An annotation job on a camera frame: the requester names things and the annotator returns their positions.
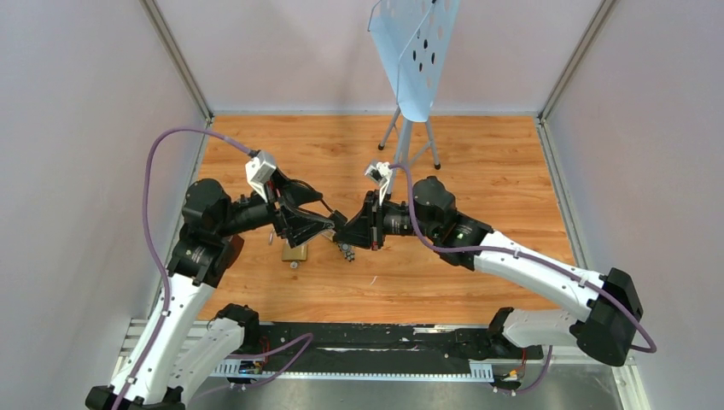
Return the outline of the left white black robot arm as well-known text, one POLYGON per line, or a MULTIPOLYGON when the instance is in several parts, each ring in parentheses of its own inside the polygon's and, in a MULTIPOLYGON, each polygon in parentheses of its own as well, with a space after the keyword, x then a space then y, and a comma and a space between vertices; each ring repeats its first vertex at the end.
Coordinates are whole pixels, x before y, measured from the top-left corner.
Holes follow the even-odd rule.
POLYGON ((184 342, 196 316, 241 254, 242 234, 270 226, 293 246, 332 228, 331 219, 305 210, 323 195, 276 168, 254 171, 252 192, 233 199, 216 179, 200 179, 185 194, 183 224, 161 290, 137 345, 107 385, 93 387, 89 409, 185 409, 223 360, 259 370, 273 349, 261 336, 260 317, 231 303, 212 319, 191 348, 184 342))

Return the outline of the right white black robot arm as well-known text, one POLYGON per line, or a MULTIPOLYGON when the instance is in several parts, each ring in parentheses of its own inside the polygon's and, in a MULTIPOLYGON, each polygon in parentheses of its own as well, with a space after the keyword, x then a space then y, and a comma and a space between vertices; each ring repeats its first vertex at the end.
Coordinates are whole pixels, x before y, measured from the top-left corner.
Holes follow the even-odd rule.
POLYGON ((608 366, 622 366, 640 332, 643 307, 632 277, 621 269, 603 274, 554 260, 512 241, 457 209, 455 195, 436 177, 414 183, 408 203, 377 190, 334 235, 337 242, 378 250, 388 235, 424 237, 446 263, 493 274, 556 304, 528 312, 502 307, 488 329, 498 356, 537 345, 576 346, 608 366))

